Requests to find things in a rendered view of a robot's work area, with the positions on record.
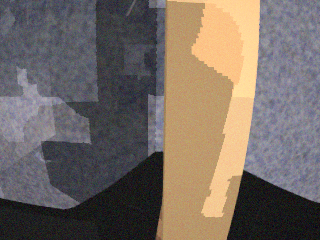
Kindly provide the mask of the long wooden rail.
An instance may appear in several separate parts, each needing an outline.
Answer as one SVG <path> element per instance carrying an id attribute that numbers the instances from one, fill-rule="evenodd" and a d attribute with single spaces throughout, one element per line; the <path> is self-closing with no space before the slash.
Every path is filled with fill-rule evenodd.
<path id="1" fill-rule="evenodd" d="M 227 240 L 255 99 L 260 0 L 165 0 L 161 240 Z"/>

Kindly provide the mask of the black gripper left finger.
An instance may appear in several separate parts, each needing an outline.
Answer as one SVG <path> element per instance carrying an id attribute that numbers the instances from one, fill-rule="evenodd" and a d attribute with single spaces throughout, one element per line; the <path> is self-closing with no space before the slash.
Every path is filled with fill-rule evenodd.
<path id="1" fill-rule="evenodd" d="M 164 153 L 73 208 L 0 197 L 0 240 L 155 240 L 163 201 Z"/>

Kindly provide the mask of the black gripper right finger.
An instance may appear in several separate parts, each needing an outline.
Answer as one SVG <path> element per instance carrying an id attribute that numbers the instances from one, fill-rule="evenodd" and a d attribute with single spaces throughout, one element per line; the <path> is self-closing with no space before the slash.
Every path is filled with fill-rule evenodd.
<path id="1" fill-rule="evenodd" d="M 320 240 L 320 203 L 243 169 L 227 240 Z"/>

